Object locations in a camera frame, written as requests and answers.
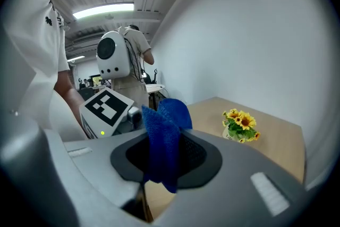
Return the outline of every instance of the person's arm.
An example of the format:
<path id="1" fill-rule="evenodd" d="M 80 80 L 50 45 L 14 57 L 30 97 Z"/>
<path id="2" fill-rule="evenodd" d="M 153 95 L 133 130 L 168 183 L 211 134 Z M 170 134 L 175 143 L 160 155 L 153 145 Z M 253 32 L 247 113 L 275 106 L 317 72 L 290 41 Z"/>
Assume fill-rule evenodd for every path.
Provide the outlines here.
<path id="1" fill-rule="evenodd" d="M 151 47 L 148 41 L 145 39 L 144 34 L 141 33 L 140 31 L 135 31 L 134 38 L 143 60 L 146 61 L 148 64 L 153 65 L 155 63 L 155 60 L 151 53 Z"/>
<path id="2" fill-rule="evenodd" d="M 146 61 L 148 64 L 153 65 L 155 63 L 154 56 L 151 53 L 151 49 L 148 49 L 143 53 L 143 60 Z"/>
<path id="3" fill-rule="evenodd" d="M 54 90 L 66 101 L 79 125 L 82 126 L 79 106 L 84 102 L 84 99 L 77 90 L 73 88 L 67 71 L 58 72 L 58 80 L 54 86 Z"/>

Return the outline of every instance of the flower pot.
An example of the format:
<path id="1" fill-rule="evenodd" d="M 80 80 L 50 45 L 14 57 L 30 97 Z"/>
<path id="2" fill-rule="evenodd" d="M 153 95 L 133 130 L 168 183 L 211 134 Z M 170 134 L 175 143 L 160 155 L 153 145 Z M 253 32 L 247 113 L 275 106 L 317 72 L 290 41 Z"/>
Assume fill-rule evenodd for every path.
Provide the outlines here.
<path id="1" fill-rule="evenodd" d="M 239 136 L 239 137 L 232 137 L 230 136 L 229 134 L 229 126 L 227 126 L 223 133 L 222 133 L 222 137 L 225 138 L 225 139 L 229 139 L 229 140 L 233 140 L 233 141 L 236 141 L 236 142 L 239 142 L 239 143 L 245 143 L 246 142 L 246 139 L 244 138 L 244 136 Z"/>

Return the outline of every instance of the ceiling light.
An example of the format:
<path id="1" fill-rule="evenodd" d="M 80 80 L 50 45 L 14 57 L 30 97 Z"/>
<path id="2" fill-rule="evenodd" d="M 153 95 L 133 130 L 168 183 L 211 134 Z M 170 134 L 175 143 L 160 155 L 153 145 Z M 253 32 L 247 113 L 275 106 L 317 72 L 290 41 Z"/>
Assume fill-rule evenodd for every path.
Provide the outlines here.
<path id="1" fill-rule="evenodd" d="M 84 18 L 91 15 L 106 13 L 106 12 L 122 12 L 122 11 L 133 11 L 133 3 L 121 3 L 121 4 L 111 4 L 99 7 L 90 8 L 81 12 L 76 12 L 73 16 L 77 19 Z"/>
<path id="2" fill-rule="evenodd" d="M 72 62 L 72 61 L 75 61 L 75 60 L 78 60 L 78 59 L 82 59 L 82 58 L 85 58 L 85 56 L 79 56 L 79 57 L 76 57 L 76 58 L 73 58 L 73 59 L 69 59 L 67 61 L 68 62 Z"/>

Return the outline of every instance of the white shirt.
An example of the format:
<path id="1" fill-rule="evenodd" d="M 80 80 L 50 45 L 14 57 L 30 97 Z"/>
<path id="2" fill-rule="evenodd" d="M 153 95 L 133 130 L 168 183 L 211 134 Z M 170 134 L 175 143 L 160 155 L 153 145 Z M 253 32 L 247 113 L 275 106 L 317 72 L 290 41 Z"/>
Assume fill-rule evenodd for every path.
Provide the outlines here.
<path id="1" fill-rule="evenodd" d="M 144 34 L 141 33 L 140 31 L 137 31 L 131 28 L 125 28 L 125 27 L 120 27 L 117 29 L 117 31 L 121 35 L 123 35 L 127 40 L 129 40 L 129 42 L 131 43 L 131 46 L 130 46 L 130 44 L 126 42 L 127 48 L 129 49 L 131 53 L 133 66 L 131 66 L 131 71 L 130 71 L 129 76 L 111 80 L 112 89 L 117 90 L 117 89 L 131 88 L 131 87 L 142 85 L 144 84 L 144 82 L 143 82 L 143 75 L 141 74 L 139 56 L 144 54 L 145 51 L 147 51 L 148 49 L 151 49 L 151 47 L 149 43 L 147 42 L 147 40 L 145 39 Z M 134 73 L 136 73 L 137 77 L 140 76 L 142 82 L 136 79 Z"/>
<path id="2" fill-rule="evenodd" d="M 0 21 L 18 51 L 36 72 L 19 112 L 35 119 L 43 129 L 54 129 L 63 134 L 63 140 L 84 138 L 71 109 L 54 91 L 58 72 L 68 70 L 69 66 L 62 28 L 64 20 L 51 0 L 6 0 Z"/>

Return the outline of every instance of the cable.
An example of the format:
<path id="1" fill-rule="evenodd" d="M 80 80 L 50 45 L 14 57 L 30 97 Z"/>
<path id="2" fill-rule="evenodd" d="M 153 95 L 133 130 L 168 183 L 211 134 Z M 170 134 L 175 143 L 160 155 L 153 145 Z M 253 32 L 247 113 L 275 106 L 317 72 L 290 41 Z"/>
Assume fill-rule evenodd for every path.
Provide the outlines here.
<path id="1" fill-rule="evenodd" d="M 168 90 L 166 90 L 164 87 L 162 87 L 162 89 L 164 89 L 168 93 L 168 98 L 170 98 Z"/>
<path id="2" fill-rule="evenodd" d="M 142 69 L 142 65 L 141 65 L 141 63 L 140 63 L 140 56 L 141 56 L 141 53 L 139 53 L 139 66 L 140 66 L 140 69 Z M 143 71 L 144 71 L 144 73 L 146 73 L 146 71 L 145 71 L 145 60 L 144 60 L 144 58 L 143 58 Z"/>
<path id="3" fill-rule="evenodd" d="M 131 47 L 131 51 L 132 51 L 132 53 L 133 53 L 133 55 L 134 55 L 134 58 L 135 58 L 135 61 L 136 61 L 137 71 L 138 71 L 138 77 L 137 77 L 137 75 L 136 75 L 136 71 L 135 71 L 135 69 L 134 69 L 133 62 L 132 62 L 132 60 L 131 60 L 131 54 L 130 54 L 130 51 L 129 51 L 129 47 L 128 47 L 128 46 L 126 45 L 126 43 L 125 43 L 125 45 L 126 45 L 126 47 L 127 47 L 127 51 L 129 52 L 130 62 L 131 62 L 132 67 L 133 67 L 134 75 L 135 75 L 135 77 L 136 77 L 137 80 L 139 80 L 140 82 L 143 83 L 143 81 L 141 81 L 141 78 L 140 78 L 140 73 L 139 73 L 139 67 L 138 67 L 138 61 L 137 61 L 136 53 L 134 52 L 133 47 L 132 47 L 130 41 L 127 40 L 126 38 L 124 38 L 124 40 L 129 42 L 130 47 Z"/>

